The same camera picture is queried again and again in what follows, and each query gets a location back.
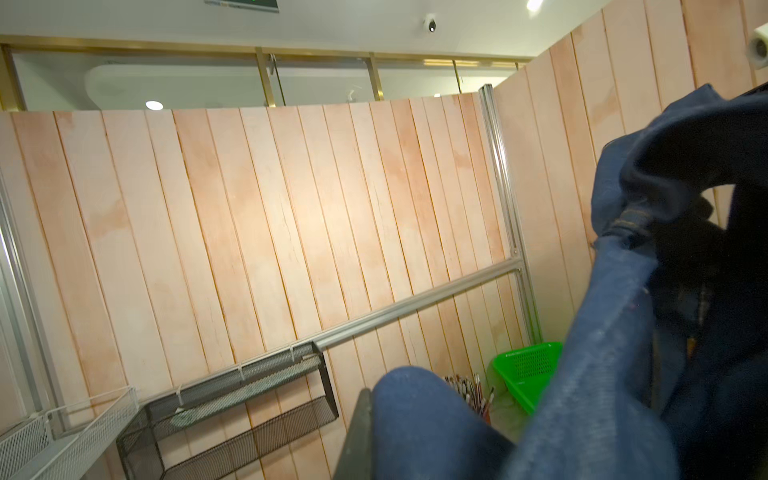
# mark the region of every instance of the vertical metal post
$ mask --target vertical metal post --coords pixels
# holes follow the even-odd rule
[[[368,65],[368,75],[371,77],[371,87],[373,88],[373,99],[376,101],[384,100],[384,90],[382,89],[382,79],[379,77],[379,63],[373,53],[366,58]]]
[[[256,47],[256,63],[259,65],[259,77],[261,78],[261,88],[264,89],[264,98],[266,104],[270,107],[275,106],[275,96],[272,94],[272,84],[270,82],[269,64],[261,47]]]
[[[493,97],[493,86],[490,84],[480,88],[485,129],[488,133],[488,143],[493,155],[493,170],[498,184],[498,194],[502,204],[502,214],[506,226],[509,244],[514,256],[520,255],[523,259],[523,267],[518,270],[518,288],[522,300],[522,310],[527,320],[526,330],[531,344],[540,343],[541,327],[538,323],[538,311],[536,299],[531,286],[530,265],[525,254],[525,243],[522,237],[520,216],[518,215],[518,203],[515,198],[515,189],[509,172],[504,141],[502,138],[501,122],[498,118],[496,103]]]
[[[7,45],[0,45],[2,50],[2,63],[0,63],[0,104],[4,111],[24,111],[24,97],[18,84],[16,66],[13,63],[11,49]]]
[[[458,77],[458,67],[456,67],[456,60],[451,60],[453,62],[453,73],[456,74],[456,85],[458,85],[458,92],[462,93],[462,80]]]
[[[22,392],[30,411],[42,411],[55,405],[53,375],[48,367],[53,365],[39,324],[34,294],[29,286],[26,265],[18,246],[18,235],[0,177],[0,295],[2,295],[2,325],[6,345],[15,342],[20,369],[15,371],[19,382],[25,382]]]

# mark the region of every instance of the exit sign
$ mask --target exit sign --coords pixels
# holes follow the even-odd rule
[[[267,12],[280,12],[277,8],[277,0],[205,0],[208,5],[221,5],[223,7],[251,8],[253,10],[265,10]]]

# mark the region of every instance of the ceiling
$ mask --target ceiling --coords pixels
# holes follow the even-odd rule
[[[535,56],[608,2],[544,0],[531,17],[526,1],[278,0],[275,14],[203,0],[4,0],[0,34]]]

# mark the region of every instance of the glass partition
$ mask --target glass partition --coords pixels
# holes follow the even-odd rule
[[[378,60],[386,100],[458,94],[451,60]]]
[[[266,105],[255,56],[18,51],[13,59],[30,111]]]
[[[456,70],[461,82],[462,92],[475,92],[485,84],[494,87],[518,69],[513,61],[469,61],[457,60]]]
[[[276,55],[275,60],[270,62],[270,82],[278,106],[374,100],[368,66],[361,58]]]

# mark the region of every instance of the dome camera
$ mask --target dome camera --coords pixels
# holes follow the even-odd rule
[[[435,22],[435,14],[430,13],[427,18],[424,19],[424,30],[428,33],[435,33],[437,30],[437,22]]]

